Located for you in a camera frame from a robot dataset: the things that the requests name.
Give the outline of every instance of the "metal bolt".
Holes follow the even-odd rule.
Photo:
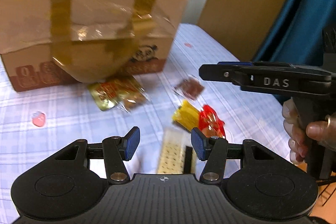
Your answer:
[[[127,175],[125,173],[113,173],[110,175],[110,178],[114,181],[124,181],[127,178]]]
[[[214,181],[214,180],[218,180],[219,179],[219,175],[217,173],[209,172],[209,173],[205,173],[203,175],[203,178],[205,180]]]

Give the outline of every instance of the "plaid tablecloth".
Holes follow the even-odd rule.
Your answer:
[[[172,86],[187,75],[198,75],[202,64],[237,59],[199,27],[182,24],[162,73],[136,78],[152,100],[131,113],[119,109],[102,112],[84,84],[55,86],[16,93],[0,63],[0,224],[11,223],[18,213],[11,201],[11,185],[24,171],[76,139],[101,142],[123,136],[133,126],[141,131],[139,148],[128,163],[130,174],[155,173],[164,129],[183,98]],[[288,136],[283,130],[281,105],[272,95],[242,92],[227,83],[203,82],[204,92],[194,105],[212,106],[226,123],[228,139],[241,143],[252,138],[288,159]],[[46,124],[32,123],[36,112],[46,115]],[[198,173],[204,163],[198,163]],[[225,176],[238,170],[238,161],[228,161]],[[104,173],[98,164],[98,173]]]

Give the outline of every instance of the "white lettering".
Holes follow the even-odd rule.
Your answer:
[[[288,79],[284,79],[284,80],[282,81],[282,83],[283,83],[282,86],[283,86],[284,88],[288,88],[288,87],[289,87],[289,83],[288,83],[288,81],[289,81]]]
[[[280,86],[279,79],[276,78],[273,82],[273,85]]]
[[[271,79],[268,77],[264,77],[264,85],[270,85],[271,84]]]

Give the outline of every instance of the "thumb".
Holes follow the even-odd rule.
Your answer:
[[[311,122],[306,128],[307,136],[316,141],[331,141],[336,140],[336,117],[330,118],[330,125],[328,122],[318,121]]]

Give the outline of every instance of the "panda logo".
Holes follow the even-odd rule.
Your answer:
[[[141,45],[139,50],[131,58],[131,62],[137,61],[151,61],[157,59],[155,57],[155,51],[158,49],[156,45]]]

